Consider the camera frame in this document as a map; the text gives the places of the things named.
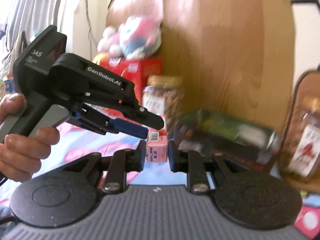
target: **human hand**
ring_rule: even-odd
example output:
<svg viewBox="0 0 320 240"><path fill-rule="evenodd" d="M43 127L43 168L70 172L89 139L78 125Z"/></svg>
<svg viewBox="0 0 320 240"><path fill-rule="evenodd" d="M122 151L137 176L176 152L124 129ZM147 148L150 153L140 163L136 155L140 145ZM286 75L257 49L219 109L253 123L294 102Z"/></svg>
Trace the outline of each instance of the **human hand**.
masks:
<svg viewBox="0 0 320 240"><path fill-rule="evenodd" d="M25 104L22 94L6 95L0 102L0 124L8 114L17 113ZM51 145L59 142L54 127L41 128L36 137L8 134L0 144L0 171L9 179L24 182L41 168L41 160L49 157Z"/></svg>

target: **pink carton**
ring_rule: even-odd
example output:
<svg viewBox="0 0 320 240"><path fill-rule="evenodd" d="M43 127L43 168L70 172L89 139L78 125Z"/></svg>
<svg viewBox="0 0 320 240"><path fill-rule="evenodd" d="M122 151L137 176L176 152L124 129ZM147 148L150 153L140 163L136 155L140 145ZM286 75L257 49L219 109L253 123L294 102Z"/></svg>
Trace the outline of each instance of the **pink carton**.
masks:
<svg viewBox="0 0 320 240"><path fill-rule="evenodd" d="M147 162L160 163L167 162L168 152L168 138L165 125L165 117L161 115L164 120L164 127L161 130L150 128L147 138Z"/></svg>

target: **gray textured base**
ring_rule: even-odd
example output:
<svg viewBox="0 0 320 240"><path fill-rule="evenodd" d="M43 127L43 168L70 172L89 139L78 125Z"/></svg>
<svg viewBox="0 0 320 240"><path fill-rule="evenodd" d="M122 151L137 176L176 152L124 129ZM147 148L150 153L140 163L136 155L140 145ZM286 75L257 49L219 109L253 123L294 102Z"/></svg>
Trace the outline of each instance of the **gray textured base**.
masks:
<svg viewBox="0 0 320 240"><path fill-rule="evenodd" d="M207 196L185 186L131 185L104 197L98 209L71 226L17 225L3 240L307 240L294 226L249 230L221 215Z"/></svg>

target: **wooden panel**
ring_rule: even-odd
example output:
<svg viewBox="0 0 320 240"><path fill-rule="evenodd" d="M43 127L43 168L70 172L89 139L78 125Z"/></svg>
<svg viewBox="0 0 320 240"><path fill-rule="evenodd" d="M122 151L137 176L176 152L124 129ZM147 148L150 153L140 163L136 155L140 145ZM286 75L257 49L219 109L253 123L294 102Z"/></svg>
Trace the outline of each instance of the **wooden panel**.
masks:
<svg viewBox="0 0 320 240"><path fill-rule="evenodd" d="M131 14L163 17L156 56L163 74L183 76L184 112L203 107L282 128L294 60L289 0L121 1L107 24Z"/></svg>

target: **box label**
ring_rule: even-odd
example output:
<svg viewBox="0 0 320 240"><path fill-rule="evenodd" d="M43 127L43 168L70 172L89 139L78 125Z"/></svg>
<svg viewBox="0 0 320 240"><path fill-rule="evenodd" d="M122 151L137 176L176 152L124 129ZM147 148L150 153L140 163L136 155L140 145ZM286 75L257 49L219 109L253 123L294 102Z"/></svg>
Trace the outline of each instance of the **box label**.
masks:
<svg viewBox="0 0 320 240"><path fill-rule="evenodd" d="M159 141L159 132L151 132L149 135L149 142L157 142Z"/></svg>
<svg viewBox="0 0 320 240"><path fill-rule="evenodd" d="M153 162L154 159L158 157L157 151L153 150L153 147L150 147L150 162Z"/></svg>
<svg viewBox="0 0 320 240"><path fill-rule="evenodd" d="M289 171L308 176L320 153L320 129L308 125L289 164Z"/></svg>
<svg viewBox="0 0 320 240"><path fill-rule="evenodd" d="M136 73L138 71L138 64L129 64L128 72L129 73Z"/></svg>
<svg viewBox="0 0 320 240"><path fill-rule="evenodd" d="M142 106L154 114L164 115L164 98L144 95L142 99Z"/></svg>
<svg viewBox="0 0 320 240"><path fill-rule="evenodd" d="M111 67L118 66L119 63L120 63L120 61L121 61L121 58L111 58L111 59L109 60L109 65L110 65Z"/></svg>

